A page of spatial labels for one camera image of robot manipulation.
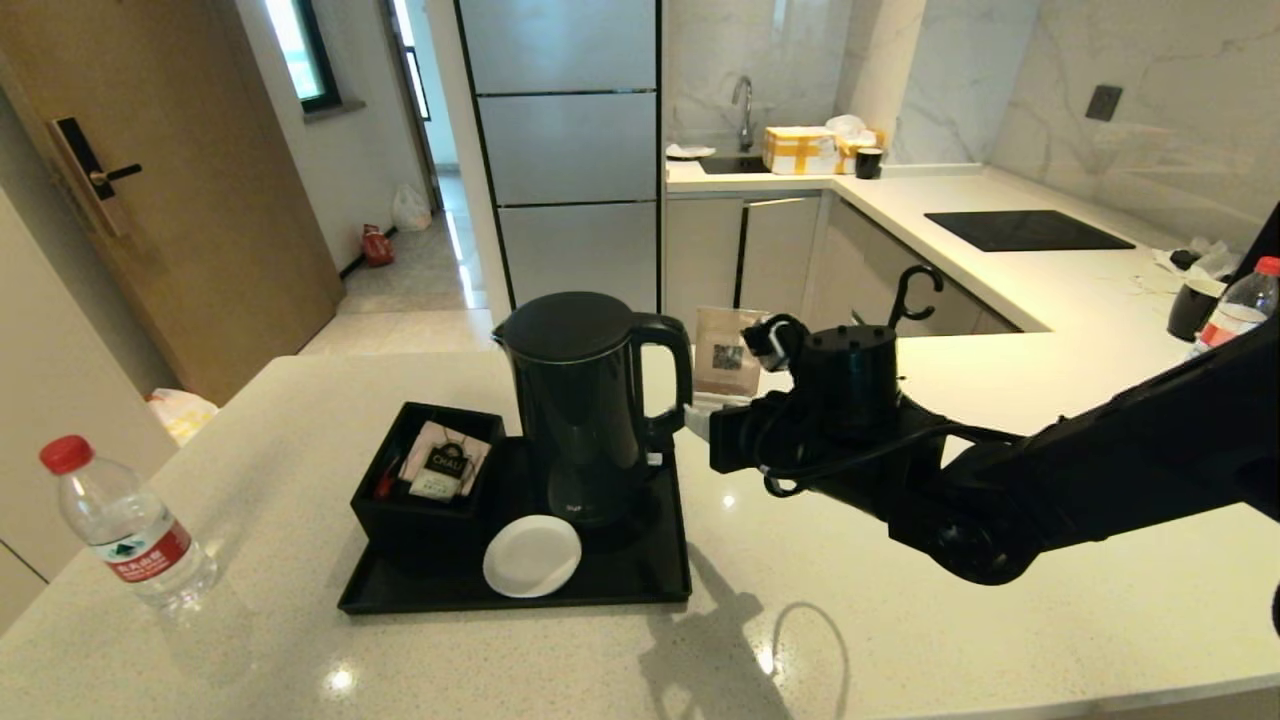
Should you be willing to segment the black electric kettle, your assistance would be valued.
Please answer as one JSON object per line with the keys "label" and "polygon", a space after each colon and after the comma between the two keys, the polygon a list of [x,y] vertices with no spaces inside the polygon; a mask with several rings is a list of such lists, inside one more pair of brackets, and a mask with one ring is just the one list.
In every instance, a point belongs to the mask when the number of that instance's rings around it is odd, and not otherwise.
{"label": "black electric kettle", "polygon": [[[692,401],[692,346],[684,323],[639,313],[605,293],[566,291],[518,306],[492,333],[515,378],[530,468],[547,497],[550,465],[599,443],[616,457],[672,441]],[[667,348],[675,400],[649,416],[641,350]]]}

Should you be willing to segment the clear red-label water bottle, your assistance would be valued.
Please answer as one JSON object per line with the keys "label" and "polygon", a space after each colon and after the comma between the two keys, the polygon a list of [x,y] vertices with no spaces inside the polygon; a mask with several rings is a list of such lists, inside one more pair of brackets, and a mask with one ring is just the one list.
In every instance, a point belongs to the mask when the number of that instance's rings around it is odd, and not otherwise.
{"label": "clear red-label water bottle", "polygon": [[1280,258],[1262,256],[1249,274],[1226,287],[1187,357],[1197,357],[1253,331],[1279,307]]}
{"label": "clear red-label water bottle", "polygon": [[215,561],[137,471],[82,436],[49,442],[38,460],[56,480],[67,525],[143,602],[192,607],[212,588]]}

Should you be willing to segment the beige tea bag sachet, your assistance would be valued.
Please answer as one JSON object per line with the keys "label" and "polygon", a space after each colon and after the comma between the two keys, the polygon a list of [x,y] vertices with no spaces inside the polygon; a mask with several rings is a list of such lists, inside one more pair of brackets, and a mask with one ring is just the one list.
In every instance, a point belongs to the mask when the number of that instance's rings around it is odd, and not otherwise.
{"label": "beige tea bag sachet", "polygon": [[492,443],[426,421],[416,436],[397,479],[408,484],[408,495],[448,503],[468,498],[479,473],[492,451]]}

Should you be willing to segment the acrylic QR code sign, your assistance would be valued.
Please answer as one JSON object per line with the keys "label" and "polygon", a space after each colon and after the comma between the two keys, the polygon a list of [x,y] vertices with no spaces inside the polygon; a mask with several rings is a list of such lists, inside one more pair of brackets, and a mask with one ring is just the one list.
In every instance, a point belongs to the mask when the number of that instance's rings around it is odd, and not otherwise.
{"label": "acrylic QR code sign", "polygon": [[700,306],[692,368],[692,401],[707,407],[749,404],[756,397],[762,368],[742,332],[768,313]]}

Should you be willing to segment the black rectangular serving tray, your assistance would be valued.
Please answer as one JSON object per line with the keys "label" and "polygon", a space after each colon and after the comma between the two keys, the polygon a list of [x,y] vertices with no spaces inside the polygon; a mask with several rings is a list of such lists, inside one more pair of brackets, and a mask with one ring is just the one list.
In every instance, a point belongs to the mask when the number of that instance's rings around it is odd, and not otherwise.
{"label": "black rectangular serving tray", "polygon": [[485,544],[439,546],[411,553],[387,553],[367,539],[366,550],[338,600],[352,616],[406,612],[479,611],[499,609],[575,607],[622,603],[678,603],[689,598],[692,582],[680,505],[675,451],[658,475],[659,510],[653,524],[622,544],[602,544],[580,532],[582,559],[577,571],[557,592],[516,600],[494,592],[483,578],[483,556],[507,524],[539,511],[527,484],[529,445],[511,445],[500,465],[500,496]]}

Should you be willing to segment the small yellow-taped cardboard box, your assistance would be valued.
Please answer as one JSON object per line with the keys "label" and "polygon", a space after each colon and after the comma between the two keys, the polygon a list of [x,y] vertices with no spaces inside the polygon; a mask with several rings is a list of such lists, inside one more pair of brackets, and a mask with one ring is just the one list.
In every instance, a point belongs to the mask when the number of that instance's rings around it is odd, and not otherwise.
{"label": "small yellow-taped cardboard box", "polygon": [[882,149],[884,133],[878,129],[867,128],[856,133],[836,135],[835,142],[838,152],[835,173],[838,176],[852,176],[859,151],[863,149]]}

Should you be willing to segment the black induction cooktop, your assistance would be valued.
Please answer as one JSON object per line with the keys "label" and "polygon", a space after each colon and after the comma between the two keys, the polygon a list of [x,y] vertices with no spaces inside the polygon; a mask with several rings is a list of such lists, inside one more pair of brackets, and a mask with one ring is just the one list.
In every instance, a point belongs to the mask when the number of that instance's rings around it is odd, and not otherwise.
{"label": "black induction cooktop", "polygon": [[1129,250],[1135,245],[1055,210],[940,211],[925,218],[982,252]]}

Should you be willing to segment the large yellow-taped cardboard box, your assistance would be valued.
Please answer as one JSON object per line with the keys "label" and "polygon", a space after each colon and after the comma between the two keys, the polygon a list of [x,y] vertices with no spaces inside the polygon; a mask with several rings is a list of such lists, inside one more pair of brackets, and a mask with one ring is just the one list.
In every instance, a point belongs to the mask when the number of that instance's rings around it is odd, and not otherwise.
{"label": "large yellow-taped cardboard box", "polygon": [[833,176],[840,164],[837,136],[819,126],[771,126],[763,161],[778,176]]}

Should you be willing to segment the black divided organizer box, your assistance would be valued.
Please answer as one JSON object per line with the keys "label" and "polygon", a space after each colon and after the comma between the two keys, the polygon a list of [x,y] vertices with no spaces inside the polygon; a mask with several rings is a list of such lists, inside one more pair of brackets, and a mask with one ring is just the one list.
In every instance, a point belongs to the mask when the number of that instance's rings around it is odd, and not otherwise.
{"label": "black divided organizer box", "polygon": [[[388,500],[374,500],[372,489],[379,477],[393,464],[401,468],[426,421],[438,421],[492,443],[472,495],[443,503],[408,495],[408,484],[398,480]],[[485,533],[497,523],[500,465],[509,447],[506,424],[499,415],[430,404],[403,404],[349,506],[370,543],[387,553],[411,553],[434,544],[485,544]]]}

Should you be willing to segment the silver refrigerator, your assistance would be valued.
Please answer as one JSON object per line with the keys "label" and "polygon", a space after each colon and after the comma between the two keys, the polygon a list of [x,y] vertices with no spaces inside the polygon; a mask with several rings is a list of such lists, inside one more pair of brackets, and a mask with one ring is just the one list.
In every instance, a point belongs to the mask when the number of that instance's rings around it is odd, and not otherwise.
{"label": "silver refrigerator", "polygon": [[454,0],[513,306],[660,306],[660,0]]}

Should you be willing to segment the black mug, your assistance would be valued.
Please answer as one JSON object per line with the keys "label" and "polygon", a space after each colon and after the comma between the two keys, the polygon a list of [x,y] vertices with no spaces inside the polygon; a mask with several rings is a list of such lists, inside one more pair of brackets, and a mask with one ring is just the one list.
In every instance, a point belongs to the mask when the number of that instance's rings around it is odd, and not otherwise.
{"label": "black mug", "polygon": [[1225,288],[1222,282],[1212,278],[1185,281],[1174,299],[1166,332],[1174,338],[1193,342]]}

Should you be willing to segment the crumpled clear plastic packaging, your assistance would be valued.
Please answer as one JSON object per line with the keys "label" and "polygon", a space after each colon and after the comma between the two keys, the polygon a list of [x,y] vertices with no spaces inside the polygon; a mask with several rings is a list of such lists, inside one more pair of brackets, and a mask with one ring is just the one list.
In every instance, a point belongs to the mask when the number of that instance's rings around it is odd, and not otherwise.
{"label": "crumpled clear plastic packaging", "polygon": [[1152,249],[1157,266],[1184,281],[1187,278],[1208,278],[1221,281],[1236,272],[1243,256],[1233,252],[1221,241],[1196,237],[1187,247],[1172,250]]}

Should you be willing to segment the white and yellow plastic bag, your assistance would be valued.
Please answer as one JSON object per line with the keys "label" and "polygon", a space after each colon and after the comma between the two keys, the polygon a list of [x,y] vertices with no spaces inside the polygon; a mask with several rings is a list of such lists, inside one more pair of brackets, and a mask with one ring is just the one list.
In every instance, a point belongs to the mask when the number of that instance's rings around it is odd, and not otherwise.
{"label": "white and yellow plastic bag", "polygon": [[186,447],[220,410],[198,395],[170,388],[154,389],[146,404],[179,447]]}

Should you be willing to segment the black framed window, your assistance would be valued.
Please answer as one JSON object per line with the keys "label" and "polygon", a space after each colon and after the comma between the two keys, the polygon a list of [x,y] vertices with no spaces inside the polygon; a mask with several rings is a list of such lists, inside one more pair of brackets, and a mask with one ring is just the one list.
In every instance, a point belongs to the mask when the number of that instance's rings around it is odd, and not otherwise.
{"label": "black framed window", "polygon": [[340,91],[314,0],[264,0],[294,95],[306,114],[337,109]]}

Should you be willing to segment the brown wooden door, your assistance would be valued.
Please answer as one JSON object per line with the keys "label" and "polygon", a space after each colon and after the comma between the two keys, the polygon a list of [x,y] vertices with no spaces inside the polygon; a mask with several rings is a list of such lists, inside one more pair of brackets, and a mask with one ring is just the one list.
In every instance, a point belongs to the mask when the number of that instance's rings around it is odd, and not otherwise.
{"label": "brown wooden door", "polygon": [[[169,368],[227,404],[344,290],[236,0],[0,0],[0,77]],[[91,222],[47,123],[74,117],[131,233]]]}

